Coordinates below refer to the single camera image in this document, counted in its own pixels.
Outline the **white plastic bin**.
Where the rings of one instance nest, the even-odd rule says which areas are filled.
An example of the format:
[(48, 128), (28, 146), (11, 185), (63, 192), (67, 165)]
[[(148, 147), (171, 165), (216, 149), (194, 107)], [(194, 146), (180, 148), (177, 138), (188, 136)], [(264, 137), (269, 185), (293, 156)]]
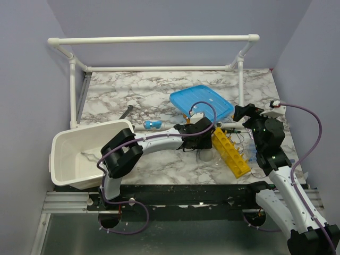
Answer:
[(99, 186), (103, 172), (80, 153), (101, 158), (101, 148), (125, 128), (133, 130), (131, 122), (122, 119), (81, 126), (55, 135), (49, 159), (52, 182), (56, 186), (69, 185), (79, 190)]

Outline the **metal crucible tongs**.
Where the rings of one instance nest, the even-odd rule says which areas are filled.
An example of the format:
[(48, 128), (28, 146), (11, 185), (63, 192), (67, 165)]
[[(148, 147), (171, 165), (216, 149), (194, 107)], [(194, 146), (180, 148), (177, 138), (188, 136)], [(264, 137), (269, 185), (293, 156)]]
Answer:
[(100, 160), (100, 158), (98, 158), (95, 154), (89, 154), (89, 153), (86, 153), (86, 152), (81, 152), (80, 154), (90, 162), (96, 163)]

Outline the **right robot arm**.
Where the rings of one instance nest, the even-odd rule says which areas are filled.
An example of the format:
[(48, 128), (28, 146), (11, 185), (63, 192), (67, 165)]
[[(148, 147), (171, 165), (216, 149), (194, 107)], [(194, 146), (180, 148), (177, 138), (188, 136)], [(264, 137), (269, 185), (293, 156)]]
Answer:
[(254, 104), (235, 108), (234, 120), (245, 116), (243, 126), (252, 132), (259, 167), (282, 196), (278, 199), (265, 181), (252, 183), (244, 195), (250, 208), (260, 206), (287, 238), (290, 254), (336, 254), (339, 227), (329, 224), (310, 201), (295, 175), (296, 166), (281, 148), (284, 126), (278, 117), (288, 104), (271, 101), (270, 109)]

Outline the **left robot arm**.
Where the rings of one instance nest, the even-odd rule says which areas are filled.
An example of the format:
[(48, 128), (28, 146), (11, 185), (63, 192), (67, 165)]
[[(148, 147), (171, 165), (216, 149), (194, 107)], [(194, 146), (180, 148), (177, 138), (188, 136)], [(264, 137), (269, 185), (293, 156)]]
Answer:
[(122, 177), (130, 173), (141, 156), (163, 150), (206, 150), (212, 148), (212, 135), (217, 113), (214, 107), (204, 101), (193, 104), (209, 106), (213, 120), (203, 117), (194, 124), (177, 124), (174, 127), (152, 135), (136, 134), (129, 128), (121, 129), (100, 151), (97, 168), (103, 171), (99, 203), (107, 210), (117, 206)]

